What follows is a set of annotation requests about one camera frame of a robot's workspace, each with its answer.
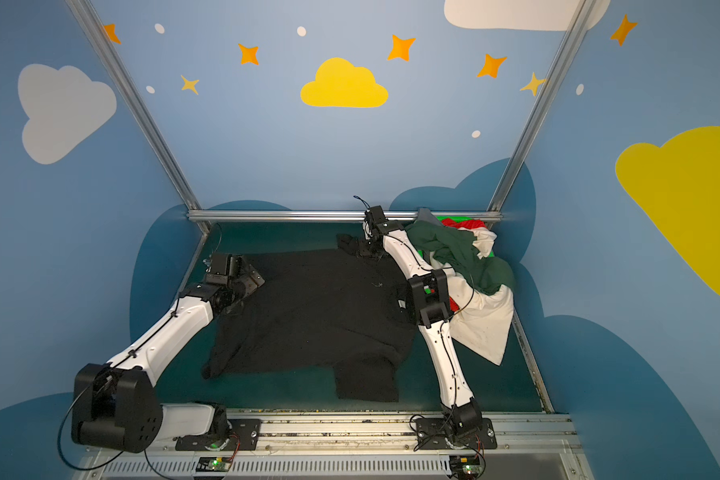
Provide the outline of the black t shirt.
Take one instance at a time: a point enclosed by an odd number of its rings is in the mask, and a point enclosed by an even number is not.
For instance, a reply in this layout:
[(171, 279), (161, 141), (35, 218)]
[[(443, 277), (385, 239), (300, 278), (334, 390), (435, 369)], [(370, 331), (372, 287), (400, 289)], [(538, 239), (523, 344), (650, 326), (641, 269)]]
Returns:
[(399, 400), (396, 374), (417, 330), (390, 256), (334, 248), (248, 259), (264, 283), (218, 319), (204, 378), (328, 367), (340, 399)]

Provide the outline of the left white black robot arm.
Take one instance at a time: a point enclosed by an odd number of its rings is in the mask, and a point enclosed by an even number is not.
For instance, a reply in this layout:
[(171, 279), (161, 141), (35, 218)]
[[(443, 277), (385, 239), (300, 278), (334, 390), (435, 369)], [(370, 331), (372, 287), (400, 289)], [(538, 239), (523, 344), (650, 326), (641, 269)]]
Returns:
[(213, 254), (202, 282), (185, 288), (139, 339), (107, 362), (88, 364), (77, 373), (72, 441), (128, 453), (168, 440), (189, 450), (224, 448), (231, 437), (225, 407), (166, 404), (158, 399), (156, 385), (197, 333), (241, 306), (263, 284), (246, 258)]

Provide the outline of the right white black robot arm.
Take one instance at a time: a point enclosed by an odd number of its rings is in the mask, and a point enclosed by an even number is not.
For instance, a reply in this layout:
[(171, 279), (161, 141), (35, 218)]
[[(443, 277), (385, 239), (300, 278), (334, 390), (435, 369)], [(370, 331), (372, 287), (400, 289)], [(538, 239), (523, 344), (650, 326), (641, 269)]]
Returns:
[(406, 307), (423, 336), (439, 382), (444, 420), (440, 434), (452, 445), (464, 444), (481, 430), (479, 404), (463, 374), (451, 335), (451, 309), (447, 274), (431, 265), (416, 248), (401, 223), (387, 219), (380, 208), (365, 213), (365, 238), (381, 248), (400, 268), (408, 286)]

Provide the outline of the grey t shirt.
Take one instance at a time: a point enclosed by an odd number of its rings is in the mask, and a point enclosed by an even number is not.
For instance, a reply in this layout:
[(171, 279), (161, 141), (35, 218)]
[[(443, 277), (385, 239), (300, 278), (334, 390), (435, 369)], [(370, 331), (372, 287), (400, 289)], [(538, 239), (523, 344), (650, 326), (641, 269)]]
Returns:
[(421, 207), (417, 211), (417, 222), (429, 223), (436, 226), (442, 226), (442, 222), (431, 212), (430, 209)]

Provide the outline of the bright green plastic basket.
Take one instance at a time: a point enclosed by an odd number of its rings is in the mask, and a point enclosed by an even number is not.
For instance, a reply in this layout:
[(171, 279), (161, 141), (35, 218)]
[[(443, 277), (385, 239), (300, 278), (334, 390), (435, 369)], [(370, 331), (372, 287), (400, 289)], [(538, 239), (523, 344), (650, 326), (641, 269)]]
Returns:
[[(469, 216), (437, 216), (435, 215), (440, 221), (444, 217), (451, 217), (454, 219), (477, 219), (472, 218)], [(473, 236), (472, 245), (477, 250), (477, 256), (479, 258), (489, 258), (494, 256), (494, 244), (497, 239), (497, 235), (489, 229), (488, 224), (483, 221), (487, 225), (487, 229), (476, 229), (476, 230), (465, 230), (465, 229), (456, 229), (459, 231), (468, 231)]]

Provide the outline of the dark green t shirt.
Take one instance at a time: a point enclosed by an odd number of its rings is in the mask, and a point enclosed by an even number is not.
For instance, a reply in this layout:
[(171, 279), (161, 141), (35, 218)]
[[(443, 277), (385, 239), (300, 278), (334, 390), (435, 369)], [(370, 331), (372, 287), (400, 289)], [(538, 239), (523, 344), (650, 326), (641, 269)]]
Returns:
[(419, 221), (406, 226), (405, 231), (416, 249), (450, 265), (480, 293), (493, 295), (502, 285), (511, 290), (516, 288), (511, 266), (497, 256), (480, 257), (473, 233)]

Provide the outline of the white t shirt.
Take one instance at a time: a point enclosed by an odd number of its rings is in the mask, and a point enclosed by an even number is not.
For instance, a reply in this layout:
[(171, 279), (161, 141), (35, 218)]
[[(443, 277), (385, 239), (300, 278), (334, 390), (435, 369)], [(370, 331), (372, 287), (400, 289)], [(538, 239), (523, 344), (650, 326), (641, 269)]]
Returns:
[(502, 285), (495, 294), (485, 295), (473, 291), (452, 269), (446, 274), (451, 309), (457, 311), (451, 324), (452, 338), (499, 366), (515, 313), (512, 290)]

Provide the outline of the left green circuit board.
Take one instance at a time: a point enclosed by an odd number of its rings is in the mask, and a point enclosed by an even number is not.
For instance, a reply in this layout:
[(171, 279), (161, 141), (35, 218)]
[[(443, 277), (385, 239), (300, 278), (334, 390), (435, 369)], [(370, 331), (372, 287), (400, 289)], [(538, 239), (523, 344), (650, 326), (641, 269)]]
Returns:
[(227, 457), (201, 457), (196, 465), (196, 473), (226, 474), (231, 470), (234, 459)]

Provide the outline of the green circuit board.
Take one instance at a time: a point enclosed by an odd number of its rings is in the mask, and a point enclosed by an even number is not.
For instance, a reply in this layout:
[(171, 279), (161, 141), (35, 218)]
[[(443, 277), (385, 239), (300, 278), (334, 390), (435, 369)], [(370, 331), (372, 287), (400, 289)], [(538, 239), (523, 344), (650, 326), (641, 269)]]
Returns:
[(484, 471), (483, 461), (477, 455), (450, 456), (449, 469), (449, 478), (456, 480), (476, 480)]
[(201, 457), (196, 465), (196, 473), (226, 474), (231, 470), (234, 459), (227, 457)]

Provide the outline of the right green circuit board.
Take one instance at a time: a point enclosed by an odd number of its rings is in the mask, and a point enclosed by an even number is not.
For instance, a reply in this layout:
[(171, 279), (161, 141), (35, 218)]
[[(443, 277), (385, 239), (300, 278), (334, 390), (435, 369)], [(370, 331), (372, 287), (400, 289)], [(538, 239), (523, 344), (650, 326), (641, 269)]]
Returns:
[(456, 480), (476, 480), (484, 471), (483, 461), (477, 455), (450, 456), (449, 469), (449, 478)]

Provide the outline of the left side floor rail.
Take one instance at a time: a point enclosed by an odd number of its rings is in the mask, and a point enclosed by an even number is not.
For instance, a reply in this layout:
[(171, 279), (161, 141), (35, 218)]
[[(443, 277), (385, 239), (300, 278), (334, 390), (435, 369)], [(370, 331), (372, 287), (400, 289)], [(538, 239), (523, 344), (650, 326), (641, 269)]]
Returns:
[(198, 239), (198, 242), (193, 250), (192, 256), (190, 257), (190, 260), (187, 264), (187, 268), (185, 269), (185, 272), (182, 276), (182, 279), (179, 283), (179, 286), (176, 291), (176, 295), (179, 295), (181, 291), (186, 287), (189, 278), (193, 272), (194, 265), (198, 261), (198, 258), (200, 257), (200, 254), (202, 253), (202, 250), (207, 242), (207, 239), (209, 237), (210, 227), (207, 222), (200, 222), (197, 223), (196, 226), (198, 227), (200, 231), (200, 237)]

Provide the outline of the floor rail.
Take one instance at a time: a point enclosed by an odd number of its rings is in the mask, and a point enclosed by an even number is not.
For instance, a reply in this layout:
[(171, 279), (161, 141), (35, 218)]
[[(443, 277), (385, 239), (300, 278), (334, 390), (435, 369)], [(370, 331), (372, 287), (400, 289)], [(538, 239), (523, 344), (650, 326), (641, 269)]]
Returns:
[(200, 257), (200, 254), (202, 253), (202, 250), (207, 242), (207, 239), (209, 237), (210, 227), (207, 222), (200, 222), (197, 223), (196, 226), (198, 227), (200, 231), (200, 237), (198, 239), (198, 242), (193, 250), (192, 256), (190, 257), (190, 260), (187, 264), (187, 268), (185, 269), (185, 272), (182, 276), (182, 279), (179, 283), (179, 286), (176, 291), (176, 295), (179, 295), (181, 291), (186, 287), (189, 278), (193, 272), (194, 265), (198, 261), (198, 258)]
[(545, 382), (541, 375), (541, 371), (539, 369), (535, 355), (534, 355), (531, 345), (528, 341), (528, 337), (526, 335), (525, 329), (524, 329), (517, 313), (515, 313), (513, 315), (512, 327), (515, 332), (515, 336), (517, 338), (517, 342), (518, 342), (518, 345), (522, 352), (523, 358), (525, 360), (525, 364), (527, 366), (527, 369), (531, 376), (532, 382), (534, 384), (534, 388), (539, 397), (539, 401), (540, 401), (542, 410), (547, 414), (554, 414), (555, 409), (552, 404), (552, 400), (549, 396), (548, 390), (546, 388)]

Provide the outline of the rear horizontal aluminium rail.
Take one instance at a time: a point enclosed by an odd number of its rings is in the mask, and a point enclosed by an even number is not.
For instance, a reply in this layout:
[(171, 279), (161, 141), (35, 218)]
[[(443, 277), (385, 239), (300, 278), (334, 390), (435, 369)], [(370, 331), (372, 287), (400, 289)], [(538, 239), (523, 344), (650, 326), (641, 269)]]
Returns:
[[(435, 216), (469, 217), (487, 222), (502, 220), (500, 212), (435, 212)], [(416, 211), (391, 211), (389, 220), (409, 222), (418, 217)], [(293, 223), (359, 223), (365, 218), (363, 211), (267, 211), (267, 210), (189, 210), (192, 222), (293, 222)]]

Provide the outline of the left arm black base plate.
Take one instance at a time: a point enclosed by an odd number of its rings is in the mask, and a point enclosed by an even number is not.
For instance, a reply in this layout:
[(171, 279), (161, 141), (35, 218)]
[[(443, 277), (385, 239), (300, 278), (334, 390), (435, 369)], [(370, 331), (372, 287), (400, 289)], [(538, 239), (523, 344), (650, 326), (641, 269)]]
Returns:
[(180, 437), (176, 451), (234, 452), (257, 448), (262, 422), (260, 419), (226, 419), (211, 426), (209, 433)]

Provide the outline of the left rear aluminium post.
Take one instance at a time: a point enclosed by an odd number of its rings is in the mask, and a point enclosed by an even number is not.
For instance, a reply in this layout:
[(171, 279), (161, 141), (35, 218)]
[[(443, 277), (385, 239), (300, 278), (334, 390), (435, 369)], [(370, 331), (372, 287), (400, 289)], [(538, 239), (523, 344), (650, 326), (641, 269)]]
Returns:
[(109, 39), (93, 4), (81, 0), (66, 0), (65, 3), (117, 87), (179, 197), (188, 210), (200, 210), (200, 202), (116, 51), (116, 44)]

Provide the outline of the aluminium post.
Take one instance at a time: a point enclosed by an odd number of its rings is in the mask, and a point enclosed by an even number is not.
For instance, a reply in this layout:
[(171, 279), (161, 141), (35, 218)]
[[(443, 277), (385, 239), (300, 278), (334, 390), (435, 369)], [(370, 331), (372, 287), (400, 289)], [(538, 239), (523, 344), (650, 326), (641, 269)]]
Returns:
[(589, 30), (588, 24), (594, 17), (597, 4), (598, 1), (595, 0), (580, 1), (574, 10), (568, 29), (565, 31), (547, 72), (547, 81), (541, 85), (541, 91), (536, 96), (519, 141), (491, 197), (487, 212), (492, 216), (499, 217), (501, 215), (511, 189)]
[(65, 3), (117, 87), (179, 197), (188, 210), (200, 210), (200, 202), (116, 51), (116, 44), (109, 39), (93, 4), (81, 0), (66, 0)]

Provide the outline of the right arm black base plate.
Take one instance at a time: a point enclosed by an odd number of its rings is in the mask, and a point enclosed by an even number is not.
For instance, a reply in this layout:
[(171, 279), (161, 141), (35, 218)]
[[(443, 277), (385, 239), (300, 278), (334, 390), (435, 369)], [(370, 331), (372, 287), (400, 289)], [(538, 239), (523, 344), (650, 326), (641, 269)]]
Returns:
[(498, 447), (497, 436), (490, 419), (483, 418), (475, 428), (458, 431), (445, 418), (414, 415), (409, 420), (418, 450), (494, 450)]

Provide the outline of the right side floor rail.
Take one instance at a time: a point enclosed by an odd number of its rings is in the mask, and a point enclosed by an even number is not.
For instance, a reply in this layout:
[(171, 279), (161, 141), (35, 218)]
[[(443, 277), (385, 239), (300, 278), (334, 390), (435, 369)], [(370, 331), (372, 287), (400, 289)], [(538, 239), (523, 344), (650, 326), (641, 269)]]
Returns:
[(526, 335), (525, 329), (524, 329), (517, 313), (515, 313), (513, 315), (512, 327), (515, 332), (515, 336), (517, 338), (517, 342), (518, 342), (518, 345), (522, 352), (523, 358), (525, 360), (525, 364), (527, 366), (527, 369), (531, 376), (532, 382), (534, 384), (534, 388), (539, 397), (539, 401), (540, 401), (542, 410), (547, 414), (554, 414), (555, 409), (552, 404), (552, 400), (549, 396), (548, 390), (546, 388), (545, 382), (541, 375), (541, 371), (539, 369), (535, 355), (534, 355), (531, 345), (528, 341), (528, 337)]

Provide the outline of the front aluminium rail bed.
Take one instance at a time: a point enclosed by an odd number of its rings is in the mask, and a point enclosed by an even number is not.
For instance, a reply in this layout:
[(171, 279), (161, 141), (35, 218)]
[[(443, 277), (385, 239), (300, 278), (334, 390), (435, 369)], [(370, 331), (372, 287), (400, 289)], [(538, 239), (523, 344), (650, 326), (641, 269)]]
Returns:
[[(418, 450), (409, 420), (434, 412), (234, 411), (231, 419), (260, 419), (254, 451), (176, 451), (158, 441), (143, 454), (87, 448), (75, 479), (450, 479), (449, 457), (477, 455), (478, 479), (591, 479), (594, 476), (573, 421), (547, 413), (496, 413), (494, 450)], [(231, 456), (226, 474), (196, 473), (201, 457)]]

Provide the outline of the right rear aluminium post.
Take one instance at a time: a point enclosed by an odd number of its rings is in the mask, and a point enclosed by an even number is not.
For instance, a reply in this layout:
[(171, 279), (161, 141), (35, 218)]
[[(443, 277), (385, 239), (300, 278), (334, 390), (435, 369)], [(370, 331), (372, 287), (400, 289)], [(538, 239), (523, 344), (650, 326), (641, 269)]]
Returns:
[(536, 96), (519, 141), (491, 197), (487, 212), (492, 216), (499, 217), (501, 215), (511, 189), (589, 30), (588, 24), (594, 17), (597, 4), (598, 1), (595, 0), (580, 1), (574, 10), (568, 29), (565, 31), (547, 72), (547, 81), (541, 85), (541, 91)]

